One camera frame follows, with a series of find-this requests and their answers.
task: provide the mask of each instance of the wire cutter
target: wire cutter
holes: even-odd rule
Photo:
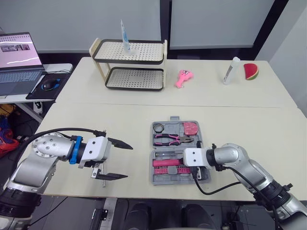
[[[173,139],[174,141],[168,142],[168,143],[160,143],[160,142],[154,142],[153,145],[154,146],[171,146],[171,145],[180,145],[181,143],[191,143],[192,141],[194,141],[194,138],[190,138],[190,137],[180,137],[177,134],[167,134],[167,133],[163,133],[163,134],[157,134],[154,136],[155,139],[157,138],[170,138]]]

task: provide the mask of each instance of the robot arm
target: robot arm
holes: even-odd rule
[[[265,206],[271,216],[274,205],[283,229],[306,229],[307,208],[288,192],[291,184],[281,186],[277,183],[261,165],[248,157],[241,146],[228,143],[221,148],[214,147],[185,149],[184,164],[189,167],[215,168],[217,171],[232,169],[236,178],[254,195],[256,203]]]
[[[101,174],[99,166],[108,158],[111,145],[133,149],[116,139],[106,138],[105,132],[96,131],[96,137],[82,143],[82,137],[68,137],[58,132],[45,132],[36,137],[29,156],[23,160],[9,179],[0,195],[0,230],[27,229],[31,215],[52,176],[58,161],[79,164],[79,168],[93,167],[91,178],[117,180],[125,175]]]

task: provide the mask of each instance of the laptop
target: laptop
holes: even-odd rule
[[[28,32],[0,34],[0,95],[28,94],[43,71]]]

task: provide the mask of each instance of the laptop screen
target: laptop screen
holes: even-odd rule
[[[0,69],[32,68],[41,65],[29,33],[0,35]]]

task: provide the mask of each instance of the white table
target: white table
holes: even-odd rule
[[[45,68],[45,71],[47,71],[47,72],[60,71],[60,70],[71,71],[72,70],[72,64],[70,64],[70,63],[45,64],[44,68]],[[42,75],[41,78],[37,81],[37,84],[39,84],[39,82],[42,80],[43,77],[44,77],[44,75]],[[25,103],[28,103],[28,102],[47,102],[47,101],[52,101],[53,99],[30,99],[30,100],[28,100],[28,99],[26,99],[27,95],[28,94],[8,95],[5,98],[3,98],[3,96],[1,96],[0,104],[15,103],[18,107],[20,107],[22,110],[24,110],[27,114],[29,114],[31,117],[33,117],[36,121],[41,123],[43,118],[40,115],[38,115],[36,112],[34,112],[33,109],[30,108],[29,106],[27,106]]]
[[[222,79],[230,61],[167,60],[166,87],[160,92],[145,92],[106,88],[93,60],[83,57],[56,102],[297,108],[269,63],[252,62],[260,69],[255,80],[245,80],[241,66],[238,68],[238,76],[230,85],[225,86]],[[184,88],[177,89],[174,84],[181,69],[191,70],[195,77],[185,82]]]
[[[307,120],[297,108],[183,107],[148,105],[111,105],[55,103],[39,131],[60,127],[83,127],[107,130],[107,136],[133,146],[133,150],[111,148],[104,163],[107,173],[120,173],[128,178],[106,182],[91,179],[92,168],[58,162],[57,171],[46,189],[48,195],[103,196],[169,199],[247,200],[253,196],[236,185],[211,196],[201,194],[196,185],[158,185],[149,181],[151,123],[167,121],[171,115],[181,120],[199,122],[204,144],[221,146],[232,142],[244,147],[249,157],[260,163],[280,184],[292,183],[291,192],[300,200],[307,199]],[[82,135],[84,142],[93,137]],[[26,150],[22,159],[29,154]],[[211,171],[212,181],[203,185],[212,191],[237,181],[230,171]]]

